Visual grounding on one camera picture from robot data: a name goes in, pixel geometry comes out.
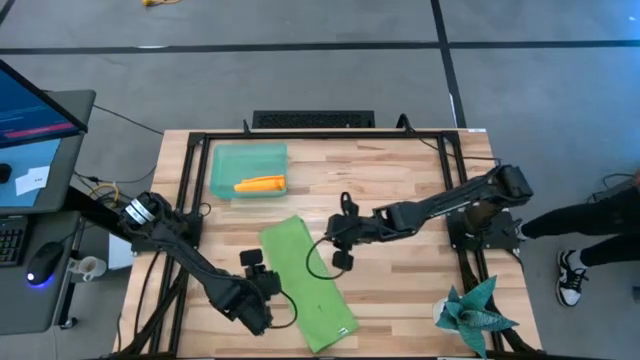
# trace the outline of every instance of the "artificial plant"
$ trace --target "artificial plant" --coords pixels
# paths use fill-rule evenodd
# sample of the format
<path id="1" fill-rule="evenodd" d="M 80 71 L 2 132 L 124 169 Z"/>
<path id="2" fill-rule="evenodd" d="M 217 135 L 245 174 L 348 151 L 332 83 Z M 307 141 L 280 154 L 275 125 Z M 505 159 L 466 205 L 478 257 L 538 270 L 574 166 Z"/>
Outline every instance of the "artificial plant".
<path id="1" fill-rule="evenodd" d="M 495 276 L 483 281 L 463 297 L 458 296 L 456 289 L 451 286 L 436 323 L 439 328 L 457 330 L 462 340 L 485 359 L 487 351 L 481 331 L 500 331 L 518 325 L 498 313 L 485 310 L 484 306 L 495 288 Z"/>

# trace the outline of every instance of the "computer screen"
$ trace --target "computer screen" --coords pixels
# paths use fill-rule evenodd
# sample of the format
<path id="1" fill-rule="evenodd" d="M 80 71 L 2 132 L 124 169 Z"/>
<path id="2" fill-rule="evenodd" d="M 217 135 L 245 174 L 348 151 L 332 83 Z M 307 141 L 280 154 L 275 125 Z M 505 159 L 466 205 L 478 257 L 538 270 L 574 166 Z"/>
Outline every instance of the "computer screen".
<path id="1" fill-rule="evenodd" d="M 0 60 L 0 148 L 81 130 L 86 126 Z"/>

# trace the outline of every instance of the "green cloth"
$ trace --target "green cloth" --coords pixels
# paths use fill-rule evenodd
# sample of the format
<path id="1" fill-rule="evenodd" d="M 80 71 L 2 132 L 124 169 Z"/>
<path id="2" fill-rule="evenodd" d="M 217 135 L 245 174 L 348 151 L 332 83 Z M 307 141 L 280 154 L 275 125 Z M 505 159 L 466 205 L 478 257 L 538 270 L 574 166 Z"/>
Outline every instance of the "green cloth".
<path id="1" fill-rule="evenodd" d="M 311 351 L 316 353 L 358 329 L 335 283 L 316 279 L 307 271 L 305 261 L 313 240 L 302 219 L 294 216 L 263 230 L 260 241 L 271 269 L 280 275 L 282 289 L 296 302 L 298 327 Z M 314 274 L 329 276 L 316 249 L 309 267 Z"/>

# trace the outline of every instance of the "white cup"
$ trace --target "white cup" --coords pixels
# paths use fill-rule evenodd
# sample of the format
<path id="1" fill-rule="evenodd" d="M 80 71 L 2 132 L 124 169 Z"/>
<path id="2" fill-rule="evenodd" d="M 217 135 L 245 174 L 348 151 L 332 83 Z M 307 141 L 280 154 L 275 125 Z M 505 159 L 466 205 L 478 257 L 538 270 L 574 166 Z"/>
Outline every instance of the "white cup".
<path id="1" fill-rule="evenodd" d="M 87 256 L 82 260 L 69 259 L 67 269 L 74 274 L 82 274 L 82 280 L 89 282 L 107 271 L 107 263 L 97 257 Z"/>

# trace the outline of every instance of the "person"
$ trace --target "person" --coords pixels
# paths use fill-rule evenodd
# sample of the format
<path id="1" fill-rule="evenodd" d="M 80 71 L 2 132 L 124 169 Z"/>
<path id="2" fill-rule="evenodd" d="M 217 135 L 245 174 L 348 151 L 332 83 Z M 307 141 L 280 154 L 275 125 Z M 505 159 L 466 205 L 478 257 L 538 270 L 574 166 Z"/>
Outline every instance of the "person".
<path id="1" fill-rule="evenodd" d="M 596 203 L 568 206 L 548 212 L 520 228 L 522 240 L 578 232 L 615 235 L 584 249 L 561 250 L 556 296 L 560 304 L 575 306 L 582 296 L 587 269 L 622 261 L 640 260 L 640 170 L 632 186 Z"/>

